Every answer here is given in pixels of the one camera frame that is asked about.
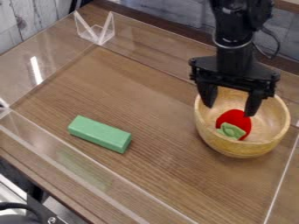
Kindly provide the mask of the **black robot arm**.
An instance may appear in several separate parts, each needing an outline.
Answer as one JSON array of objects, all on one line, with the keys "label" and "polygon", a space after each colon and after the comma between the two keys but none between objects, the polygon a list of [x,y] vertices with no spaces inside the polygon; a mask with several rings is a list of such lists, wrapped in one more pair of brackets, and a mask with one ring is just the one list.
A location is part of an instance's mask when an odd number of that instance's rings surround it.
[{"label": "black robot arm", "polygon": [[215,17],[213,56],[189,59],[189,79],[195,82],[200,99],[212,107],[219,88],[247,92],[244,114],[256,114],[261,101],[275,95],[280,74],[263,66],[253,55],[256,32],[273,33],[264,27],[272,17],[273,0],[209,0]]}]

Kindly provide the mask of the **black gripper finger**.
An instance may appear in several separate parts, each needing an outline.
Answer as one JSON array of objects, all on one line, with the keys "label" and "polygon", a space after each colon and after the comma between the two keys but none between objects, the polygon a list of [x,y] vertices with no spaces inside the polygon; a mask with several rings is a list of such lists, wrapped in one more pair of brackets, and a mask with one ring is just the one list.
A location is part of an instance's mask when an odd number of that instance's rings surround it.
[{"label": "black gripper finger", "polygon": [[215,103],[216,97],[217,97],[217,86],[205,82],[199,81],[196,83],[197,85],[197,91],[200,94],[200,98],[203,101],[203,104],[208,107],[212,108],[212,105]]},{"label": "black gripper finger", "polygon": [[244,110],[245,117],[251,117],[256,114],[264,98],[265,98],[264,91],[260,89],[252,90],[248,93],[247,102],[245,102],[245,110]]}]

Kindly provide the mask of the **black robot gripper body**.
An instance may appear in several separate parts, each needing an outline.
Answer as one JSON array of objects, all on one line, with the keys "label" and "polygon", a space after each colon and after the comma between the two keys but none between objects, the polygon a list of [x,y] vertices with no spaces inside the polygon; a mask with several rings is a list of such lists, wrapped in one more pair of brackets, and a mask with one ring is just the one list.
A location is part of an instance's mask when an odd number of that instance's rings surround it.
[{"label": "black robot gripper body", "polygon": [[215,56],[191,58],[189,66],[191,79],[195,81],[203,97],[217,87],[245,92],[259,90],[263,98],[275,95],[280,74],[255,61],[245,70],[237,73],[220,71]]}]

